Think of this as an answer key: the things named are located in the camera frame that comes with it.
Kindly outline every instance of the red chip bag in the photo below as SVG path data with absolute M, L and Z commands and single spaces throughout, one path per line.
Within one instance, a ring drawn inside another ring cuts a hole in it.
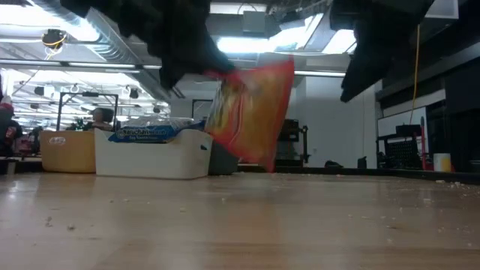
M 232 154 L 272 172 L 293 77 L 293 60 L 229 74 L 205 130 Z

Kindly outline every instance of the person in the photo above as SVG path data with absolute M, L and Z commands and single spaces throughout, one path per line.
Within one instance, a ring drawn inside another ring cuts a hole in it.
M 85 129 L 92 131 L 95 128 L 102 131 L 112 131 L 113 127 L 109 124 L 113 120 L 113 111 L 111 109 L 97 108 L 93 111 L 93 122 L 89 122 Z
M 0 103 L 0 152 L 7 157 L 14 155 L 12 146 L 23 135 L 22 127 L 12 117 L 14 107 L 9 103 Z

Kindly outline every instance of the wooden floor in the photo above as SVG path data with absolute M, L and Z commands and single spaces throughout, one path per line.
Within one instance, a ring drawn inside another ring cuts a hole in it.
M 480 188 L 239 173 L 0 180 L 0 269 L 480 269 Z

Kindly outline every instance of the crumb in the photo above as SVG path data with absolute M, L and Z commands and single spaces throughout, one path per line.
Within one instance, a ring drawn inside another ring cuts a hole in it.
M 45 227 L 53 227 L 53 225 L 50 223 L 50 221 L 52 221 L 52 217 L 47 217 L 45 221 Z
M 72 231 L 74 231 L 75 229 L 76 229 L 75 224 L 72 224 L 72 223 L 71 223 L 71 224 L 68 224 L 67 230 L 68 230 L 69 232 L 72 232 Z

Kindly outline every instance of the plastic bag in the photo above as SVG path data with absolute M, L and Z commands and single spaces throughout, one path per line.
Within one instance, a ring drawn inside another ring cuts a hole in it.
M 293 60 L 228 75 L 214 99 L 205 131 L 232 154 L 272 172 L 293 77 Z
M 191 118 L 161 118 L 158 116 L 140 116 L 124 123 L 108 139 L 115 143 L 168 143 L 184 129 L 203 131 L 204 121 L 195 122 Z

